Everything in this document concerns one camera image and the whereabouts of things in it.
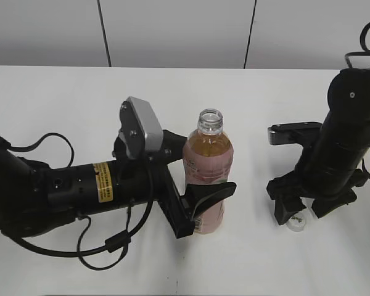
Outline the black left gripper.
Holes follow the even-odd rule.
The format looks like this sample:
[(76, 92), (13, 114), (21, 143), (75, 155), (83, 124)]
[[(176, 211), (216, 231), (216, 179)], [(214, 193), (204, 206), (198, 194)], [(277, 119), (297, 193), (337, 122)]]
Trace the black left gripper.
[(149, 199), (156, 201), (178, 239), (192, 235), (193, 221), (209, 208), (232, 196), (237, 187), (234, 182), (188, 184), (184, 194), (184, 209), (168, 164), (183, 158), (186, 141), (187, 137), (164, 129), (160, 150), (134, 160), (128, 158), (125, 143), (120, 136), (113, 147), (115, 161), (112, 162), (112, 168), (116, 170), (111, 174), (114, 204), (123, 208), (130, 204), (147, 203)]

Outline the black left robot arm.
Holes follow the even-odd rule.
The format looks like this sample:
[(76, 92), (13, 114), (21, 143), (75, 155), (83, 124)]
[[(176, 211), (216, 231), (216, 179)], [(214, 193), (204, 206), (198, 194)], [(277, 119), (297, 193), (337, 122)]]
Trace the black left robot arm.
[(175, 236), (190, 236), (196, 219), (232, 196), (234, 182), (190, 184), (180, 195), (168, 165), (182, 157), (186, 138), (164, 131), (158, 151), (139, 151), (135, 158), (121, 139), (113, 160), (52, 169), (18, 156), (19, 148), (0, 137), (0, 230), (33, 237), (74, 222), (79, 214), (157, 202)]

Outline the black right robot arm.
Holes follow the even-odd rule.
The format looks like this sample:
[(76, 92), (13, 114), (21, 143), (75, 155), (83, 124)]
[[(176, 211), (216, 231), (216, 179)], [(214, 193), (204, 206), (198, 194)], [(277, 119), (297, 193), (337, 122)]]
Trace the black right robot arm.
[(370, 68), (346, 68), (331, 81), (329, 112), (323, 123), (305, 121), (269, 127), (273, 146), (299, 144), (302, 154), (294, 169), (268, 182), (274, 217), (283, 225), (312, 199), (318, 218), (353, 203), (354, 187), (364, 186), (370, 174), (358, 168), (370, 148)]

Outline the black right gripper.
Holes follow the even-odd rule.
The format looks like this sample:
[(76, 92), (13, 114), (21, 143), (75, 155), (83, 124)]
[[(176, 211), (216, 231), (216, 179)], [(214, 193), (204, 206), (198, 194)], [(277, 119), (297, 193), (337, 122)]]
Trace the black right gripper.
[(274, 201), (274, 217), (286, 224), (298, 212), (306, 209), (300, 197), (314, 199), (311, 209), (322, 218), (337, 208), (353, 203), (357, 196), (354, 187), (365, 185), (368, 177), (360, 170), (319, 172), (301, 175), (297, 171), (274, 178), (267, 191)]

